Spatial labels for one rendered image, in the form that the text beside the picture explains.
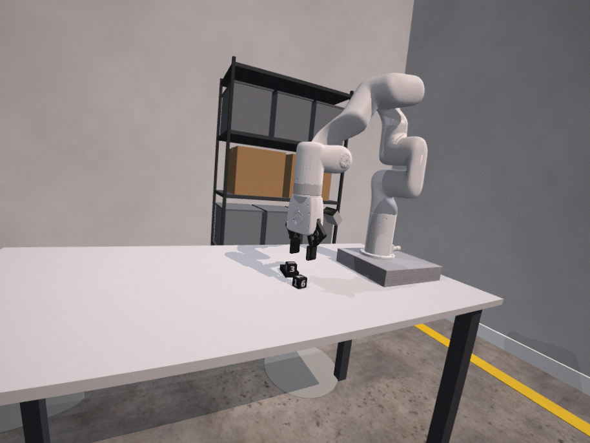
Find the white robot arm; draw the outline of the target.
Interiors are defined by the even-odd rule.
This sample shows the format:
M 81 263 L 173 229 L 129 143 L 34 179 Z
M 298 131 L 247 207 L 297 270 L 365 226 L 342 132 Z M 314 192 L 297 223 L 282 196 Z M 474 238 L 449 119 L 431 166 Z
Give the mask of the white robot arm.
M 420 195 L 427 144 L 421 137 L 407 137 L 408 122 L 399 108 L 417 105 L 424 91 L 418 76 L 390 73 L 366 79 L 339 116 L 311 142 L 301 142 L 296 148 L 293 193 L 321 196 L 323 173 L 345 172 L 352 163 L 349 150 L 337 144 L 363 132 L 376 111 L 380 115 L 380 161 L 407 166 L 407 170 L 383 169 L 372 176 L 367 236 L 365 248 L 360 249 L 364 256 L 393 260 L 393 252 L 401 250 L 392 244 L 398 212 L 393 197 L 413 199 Z

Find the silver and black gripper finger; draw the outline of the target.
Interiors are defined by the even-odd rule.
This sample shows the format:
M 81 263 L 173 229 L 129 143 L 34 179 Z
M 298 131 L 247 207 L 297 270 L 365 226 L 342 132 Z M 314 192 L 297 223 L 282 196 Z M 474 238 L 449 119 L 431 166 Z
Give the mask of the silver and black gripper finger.
M 319 235 L 318 235 L 317 231 L 318 231 Z M 313 240 L 312 240 L 312 236 L 314 237 Z M 322 240 L 326 236 L 327 236 L 327 233 L 325 232 L 319 219 L 317 219 L 316 230 L 314 231 L 313 234 L 307 236 L 308 242 L 309 242 L 309 245 L 307 246 L 307 253 L 306 253 L 306 260 L 307 261 L 316 259 L 317 245 L 319 245 L 320 242 L 322 242 Z
M 290 253 L 298 253 L 300 251 L 300 239 L 298 239 L 300 234 L 290 230 L 288 230 L 288 233 L 290 239 Z

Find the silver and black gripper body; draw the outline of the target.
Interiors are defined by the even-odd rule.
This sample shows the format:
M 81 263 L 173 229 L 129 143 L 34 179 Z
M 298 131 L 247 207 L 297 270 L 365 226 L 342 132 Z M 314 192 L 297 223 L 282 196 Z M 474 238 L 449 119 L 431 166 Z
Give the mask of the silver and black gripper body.
M 316 230 L 317 219 L 323 226 L 323 198 L 293 193 L 287 214 L 288 230 L 309 236 Z

